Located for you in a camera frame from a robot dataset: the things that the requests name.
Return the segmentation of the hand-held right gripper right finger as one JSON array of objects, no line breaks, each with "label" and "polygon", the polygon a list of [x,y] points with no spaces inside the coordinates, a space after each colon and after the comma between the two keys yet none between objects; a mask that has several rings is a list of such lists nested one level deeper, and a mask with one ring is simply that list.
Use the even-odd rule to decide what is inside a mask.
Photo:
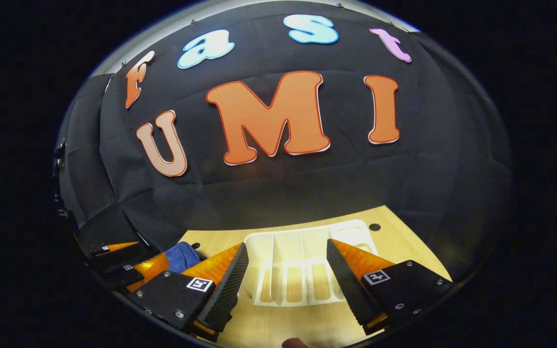
[{"label": "hand-held right gripper right finger", "polygon": [[393,330],[437,304],[454,283],[420,263],[393,263],[329,239],[326,259],[365,334]]}]

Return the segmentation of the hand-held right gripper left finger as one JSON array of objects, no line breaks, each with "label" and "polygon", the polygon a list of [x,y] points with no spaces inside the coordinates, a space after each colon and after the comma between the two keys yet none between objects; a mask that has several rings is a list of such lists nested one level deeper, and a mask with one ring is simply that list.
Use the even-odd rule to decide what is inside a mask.
[{"label": "hand-held right gripper left finger", "polygon": [[246,244],[239,243],[182,273],[159,267],[128,300],[184,334],[215,342],[232,317],[248,264]]}]

